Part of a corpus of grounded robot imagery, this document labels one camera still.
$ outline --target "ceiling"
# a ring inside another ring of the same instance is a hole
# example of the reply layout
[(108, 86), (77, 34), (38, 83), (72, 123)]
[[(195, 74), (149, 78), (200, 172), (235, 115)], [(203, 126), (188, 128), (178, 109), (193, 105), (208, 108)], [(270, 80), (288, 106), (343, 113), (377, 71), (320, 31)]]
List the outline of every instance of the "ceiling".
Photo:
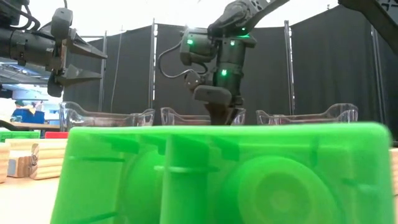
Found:
[(25, 67), (15, 60), (0, 57), (0, 83), (46, 85), (50, 72), (44, 67), (27, 63)]

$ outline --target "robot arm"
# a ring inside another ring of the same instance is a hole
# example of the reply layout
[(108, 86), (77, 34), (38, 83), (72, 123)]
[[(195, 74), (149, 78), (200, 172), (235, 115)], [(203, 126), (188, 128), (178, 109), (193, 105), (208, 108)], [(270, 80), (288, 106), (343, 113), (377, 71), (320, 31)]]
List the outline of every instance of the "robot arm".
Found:
[(397, 0), (339, 0), (339, 4), (361, 12), (398, 55)]
[(229, 3), (214, 23), (208, 27), (211, 37), (246, 35), (266, 15), (289, 0), (237, 0)]
[[(33, 63), (51, 72), (47, 91), (49, 95), (61, 97), (64, 86), (101, 78), (101, 74), (85, 71), (70, 65), (65, 69), (64, 55), (67, 48), (71, 53), (106, 59), (106, 55), (85, 42), (70, 26), (73, 13), (66, 8), (55, 11), (52, 21), (41, 29), (40, 22), (31, 16), (28, 0), (0, 0), (0, 57), (14, 59), (18, 65)], [(22, 12), (22, 5), (28, 13)], [(28, 18), (23, 27), (18, 25), (19, 17)]]

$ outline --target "green object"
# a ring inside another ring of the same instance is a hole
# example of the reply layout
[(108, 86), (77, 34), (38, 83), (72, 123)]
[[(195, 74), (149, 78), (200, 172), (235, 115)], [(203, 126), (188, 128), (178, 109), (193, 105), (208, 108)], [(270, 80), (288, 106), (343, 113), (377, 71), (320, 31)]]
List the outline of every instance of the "green object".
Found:
[(6, 139), (38, 139), (40, 133), (36, 131), (0, 131), (0, 142)]
[(221, 75), (222, 76), (226, 76), (228, 73), (227, 73), (227, 71), (225, 70), (225, 69), (223, 69), (222, 71), (221, 71)]
[(74, 128), (52, 223), (393, 224), (390, 142), (373, 123)]

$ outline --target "cable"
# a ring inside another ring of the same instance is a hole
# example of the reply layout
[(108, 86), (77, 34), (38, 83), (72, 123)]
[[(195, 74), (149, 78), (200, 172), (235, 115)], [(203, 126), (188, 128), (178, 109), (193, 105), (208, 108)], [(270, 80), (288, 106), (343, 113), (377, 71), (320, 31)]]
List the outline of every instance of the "cable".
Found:
[(12, 9), (13, 11), (18, 12), (20, 15), (23, 15), (28, 20), (33, 21), (35, 23), (35, 25), (32, 27), (32, 30), (37, 31), (37, 29), (40, 27), (40, 22), (35, 17), (33, 17), (32, 15), (29, 15), (28, 13), (16, 8), (15, 6), (13, 6), (12, 4), (9, 4), (5, 0), (0, 0), (0, 4), (3, 4), (5, 6), (7, 6), (9, 9)]
[[(182, 40), (181, 40), (176, 46), (174, 46), (174, 47), (172, 47), (172, 48), (170, 48), (170, 49), (165, 50), (164, 52), (162, 52), (162, 53), (159, 55), (159, 58), (157, 59), (157, 66), (159, 67), (159, 70), (160, 70), (161, 74), (164, 75), (164, 76), (167, 77), (167, 78), (178, 78), (178, 77), (180, 77), (180, 76), (182, 76), (182, 75), (185, 75), (185, 74), (188, 73), (188, 72), (194, 72), (194, 69), (188, 69), (188, 70), (183, 71), (182, 73), (179, 73), (178, 75), (171, 76), (171, 75), (166, 74), (166, 73), (163, 71), (163, 69), (162, 69), (162, 57), (163, 57), (164, 55), (166, 55), (167, 53), (170, 53), (170, 52), (172, 52), (172, 51), (174, 51), (174, 50), (177, 50), (177, 49), (181, 46), (181, 43), (182, 43)], [(206, 66), (204, 63), (196, 63), (196, 64), (202, 66), (202, 67), (205, 69), (205, 71), (203, 71), (203, 72), (198, 72), (198, 74), (202, 75), (202, 74), (207, 73), (208, 68), (207, 68), (207, 66)]]
[[(29, 6), (28, 6), (28, 5), (24, 5), (24, 7), (25, 7), (26, 12), (27, 12), (29, 15), (32, 15), (32, 13), (30, 12)], [(12, 28), (14, 28), (14, 29), (16, 29), (16, 30), (26, 30), (26, 29), (28, 29), (31, 25), (32, 25), (32, 20), (28, 19), (28, 20), (27, 20), (27, 23), (26, 23), (24, 26), (22, 26), (22, 27), (12, 27)]]
[(116, 89), (116, 80), (118, 78), (118, 72), (119, 72), (119, 58), (120, 58), (120, 48), (121, 48), (121, 45), (122, 45), (122, 35), (123, 35), (123, 33), (120, 33), (118, 59), (116, 61), (116, 71), (114, 73), (113, 90), (112, 90), (112, 98), (111, 98), (111, 113), (112, 113), (112, 110), (113, 110), (113, 99), (114, 99), (114, 92), (115, 92), (115, 89)]

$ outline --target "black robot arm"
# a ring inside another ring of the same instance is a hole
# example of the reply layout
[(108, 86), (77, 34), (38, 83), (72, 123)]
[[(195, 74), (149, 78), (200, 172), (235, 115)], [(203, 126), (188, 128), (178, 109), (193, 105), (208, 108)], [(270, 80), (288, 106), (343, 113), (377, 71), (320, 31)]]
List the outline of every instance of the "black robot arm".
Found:
[(260, 20), (289, 0), (237, 0), (229, 3), (224, 13), (208, 27), (211, 37), (246, 35)]
[[(180, 58), (184, 65), (216, 66), (206, 74), (187, 70), (185, 85), (193, 98), (205, 102), (211, 124), (230, 125), (236, 108), (243, 105), (240, 84), (246, 48), (256, 40), (249, 35), (256, 24), (289, 0), (236, 0), (207, 29), (187, 29), (182, 35)], [(398, 54), (397, 0), (340, 0), (347, 8), (362, 12)]]
[[(65, 68), (65, 52), (86, 55), (94, 58), (107, 58), (100, 50), (85, 42), (70, 26), (73, 13), (64, 8), (55, 11), (52, 21), (41, 29), (40, 22), (30, 14), (28, 0), (0, 0), (0, 57), (14, 59), (19, 65), (33, 63), (45, 67), (51, 72), (47, 91), (49, 95), (60, 97), (64, 86), (101, 78), (101, 74), (78, 69), (73, 65)], [(28, 18), (23, 27), (14, 27), (19, 23), (20, 15)]]

